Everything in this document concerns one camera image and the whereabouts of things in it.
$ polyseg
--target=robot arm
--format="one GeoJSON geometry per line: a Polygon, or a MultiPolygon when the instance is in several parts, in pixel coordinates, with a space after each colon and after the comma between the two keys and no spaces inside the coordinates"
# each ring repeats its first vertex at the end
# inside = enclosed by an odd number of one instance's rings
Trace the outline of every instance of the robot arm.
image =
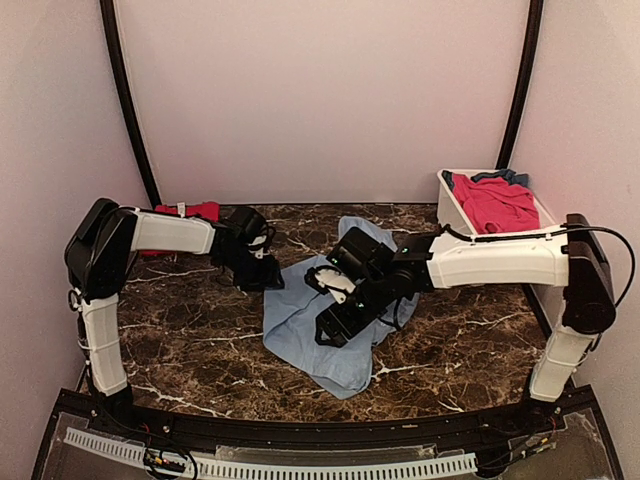
{"type": "Polygon", "coordinates": [[[120,357],[117,305],[136,252],[207,254],[213,264],[234,272],[233,283],[239,289],[261,291],[283,287],[278,261],[264,253],[273,233],[249,207],[238,207],[228,219],[212,223],[98,200],[64,256],[73,287],[69,303],[79,313],[93,387],[110,397],[128,385],[120,357]]]}
{"type": "Polygon", "coordinates": [[[533,370],[531,398],[554,402],[598,336],[615,320],[609,265],[581,215],[535,235],[412,235],[397,252],[351,229],[306,282],[336,303],[316,318],[316,341],[342,347],[394,301],[435,288],[487,283],[564,287],[565,310],[533,370]]]}

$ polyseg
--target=white laundry basket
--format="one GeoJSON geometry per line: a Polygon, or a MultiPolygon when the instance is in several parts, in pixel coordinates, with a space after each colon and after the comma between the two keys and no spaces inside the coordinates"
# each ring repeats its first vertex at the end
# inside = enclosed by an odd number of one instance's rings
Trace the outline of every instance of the white laundry basket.
{"type": "MultiPolygon", "coordinates": [[[[466,175],[467,177],[473,177],[477,173],[496,172],[497,170],[483,169],[483,170],[447,170],[447,171],[451,173],[466,175]]],[[[455,231],[464,233],[466,235],[478,235],[478,232],[476,231],[475,227],[471,223],[471,220],[469,220],[469,217],[467,217],[467,214],[464,213],[464,210],[456,200],[456,197],[453,195],[453,192],[447,185],[447,182],[442,177],[442,172],[444,172],[444,170],[440,170],[438,172],[438,180],[440,180],[440,192],[438,195],[438,222],[440,222],[441,225],[446,225],[448,223],[449,225],[451,225],[451,228],[453,228],[455,231]]],[[[551,215],[549,215],[549,212],[547,212],[547,210],[535,198],[535,194],[534,194],[533,205],[538,210],[538,214],[540,216],[540,228],[550,227],[556,224],[556,222],[553,221],[553,218],[551,218],[551,215]]]]}

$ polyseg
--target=marble table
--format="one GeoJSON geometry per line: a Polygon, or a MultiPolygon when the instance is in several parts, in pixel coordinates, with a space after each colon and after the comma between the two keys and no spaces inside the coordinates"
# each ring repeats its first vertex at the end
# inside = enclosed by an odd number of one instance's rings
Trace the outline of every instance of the marble table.
{"type": "MultiPolygon", "coordinates": [[[[396,242],[436,226],[433,205],[272,205],[282,267],[328,253],[344,215],[396,242]]],[[[229,214],[224,207],[222,214],[229,214]]],[[[348,400],[264,348],[262,295],[227,286],[208,257],[143,257],[121,295],[120,334],[136,403],[248,420],[370,421],[442,415],[518,401],[545,339],[519,285],[423,294],[400,332],[374,349],[370,387],[348,400]]]]}

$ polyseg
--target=vent grille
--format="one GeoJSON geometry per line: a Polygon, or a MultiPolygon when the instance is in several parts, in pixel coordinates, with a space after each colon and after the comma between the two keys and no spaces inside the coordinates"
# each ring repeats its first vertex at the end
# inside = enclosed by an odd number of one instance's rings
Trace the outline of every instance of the vent grille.
{"type": "MultiPolygon", "coordinates": [[[[144,447],[140,444],[123,443],[75,428],[67,428],[64,442],[125,465],[144,468],[144,447]]],[[[177,455],[165,456],[185,463],[177,455]]],[[[477,471],[474,453],[414,462],[344,467],[258,465],[223,462],[196,455],[194,458],[198,464],[198,478],[202,480],[426,480],[477,471]]],[[[192,475],[193,466],[188,464],[183,477],[191,478],[192,475]]]]}

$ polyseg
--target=red cloth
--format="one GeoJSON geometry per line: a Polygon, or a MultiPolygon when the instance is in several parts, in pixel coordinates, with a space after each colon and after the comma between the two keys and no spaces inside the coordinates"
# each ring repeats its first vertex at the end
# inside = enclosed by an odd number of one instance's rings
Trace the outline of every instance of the red cloth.
{"type": "Polygon", "coordinates": [[[522,232],[540,228],[533,194],[522,185],[509,185],[504,178],[474,182],[454,174],[453,194],[478,233],[522,232]]]}
{"type": "MultiPolygon", "coordinates": [[[[169,207],[167,205],[158,205],[155,208],[156,212],[160,213],[178,213],[178,207],[169,207]]],[[[217,222],[220,218],[220,205],[215,202],[205,202],[200,205],[187,205],[185,209],[185,216],[195,217],[199,216],[212,222],[217,222]]],[[[140,252],[140,255],[163,255],[171,252],[162,252],[155,250],[146,250],[140,252]]]]}

